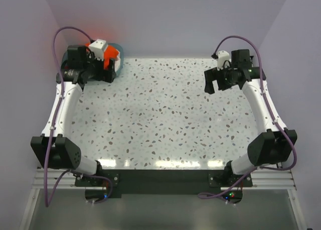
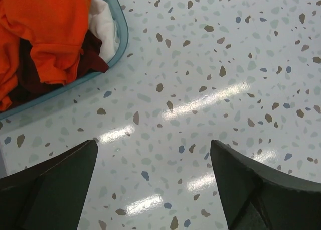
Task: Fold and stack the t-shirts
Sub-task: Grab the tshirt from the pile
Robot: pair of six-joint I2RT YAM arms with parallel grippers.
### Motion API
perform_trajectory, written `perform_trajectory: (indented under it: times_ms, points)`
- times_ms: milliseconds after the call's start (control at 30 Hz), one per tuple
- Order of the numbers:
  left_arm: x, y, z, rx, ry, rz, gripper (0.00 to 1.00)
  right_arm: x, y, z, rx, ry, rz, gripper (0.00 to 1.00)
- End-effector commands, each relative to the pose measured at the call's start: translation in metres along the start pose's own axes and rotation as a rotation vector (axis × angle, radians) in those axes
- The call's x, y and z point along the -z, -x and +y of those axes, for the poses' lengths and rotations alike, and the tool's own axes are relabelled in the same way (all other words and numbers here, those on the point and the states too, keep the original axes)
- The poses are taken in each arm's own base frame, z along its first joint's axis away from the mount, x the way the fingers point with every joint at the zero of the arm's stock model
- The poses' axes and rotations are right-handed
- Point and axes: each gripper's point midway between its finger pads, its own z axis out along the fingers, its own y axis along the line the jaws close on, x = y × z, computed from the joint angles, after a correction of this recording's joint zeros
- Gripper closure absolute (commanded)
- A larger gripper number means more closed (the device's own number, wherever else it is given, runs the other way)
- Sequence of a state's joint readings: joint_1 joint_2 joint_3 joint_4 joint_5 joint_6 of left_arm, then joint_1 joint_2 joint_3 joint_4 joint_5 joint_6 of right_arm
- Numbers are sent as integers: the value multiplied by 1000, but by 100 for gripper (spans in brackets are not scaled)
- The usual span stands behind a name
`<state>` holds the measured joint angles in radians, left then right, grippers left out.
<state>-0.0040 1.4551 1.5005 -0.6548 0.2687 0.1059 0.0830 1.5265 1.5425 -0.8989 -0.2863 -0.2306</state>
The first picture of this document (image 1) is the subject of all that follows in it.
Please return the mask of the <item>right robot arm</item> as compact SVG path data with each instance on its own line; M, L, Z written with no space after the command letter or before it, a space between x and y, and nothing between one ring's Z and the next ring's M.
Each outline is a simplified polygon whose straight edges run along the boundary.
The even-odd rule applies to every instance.
M254 67L248 49L231 53L218 51L212 56L217 66L206 70L205 92L215 92L213 83L217 82L221 91L237 85L248 100L257 124L258 135L248 145L247 152L239 159L229 161L223 172L214 179L219 183L235 186L241 176L259 167L288 160L297 140L295 130L290 130L280 118L269 95L264 72Z

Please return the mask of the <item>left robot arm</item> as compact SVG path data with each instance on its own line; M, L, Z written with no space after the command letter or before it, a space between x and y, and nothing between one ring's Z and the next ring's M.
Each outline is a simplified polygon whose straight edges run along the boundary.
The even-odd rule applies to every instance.
M72 118L85 85L90 80L112 83L123 68L123 49L118 44L95 40L86 45L71 45L63 55L56 76L56 93L49 119L40 136L33 136L31 148L44 169L64 169L86 174L93 186L104 174L71 138Z

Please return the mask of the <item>orange t shirt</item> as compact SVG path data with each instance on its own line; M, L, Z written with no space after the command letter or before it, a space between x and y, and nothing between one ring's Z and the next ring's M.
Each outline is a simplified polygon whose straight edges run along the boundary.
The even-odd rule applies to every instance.
M115 60L118 61L120 60L120 51L117 50L114 46L112 46L111 44L108 44L108 47L104 53L104 61L98 61L95 59L95 56L93 56L94 60L97 62L103 62L103 69L107 70L108 66L109 66L109 60Z

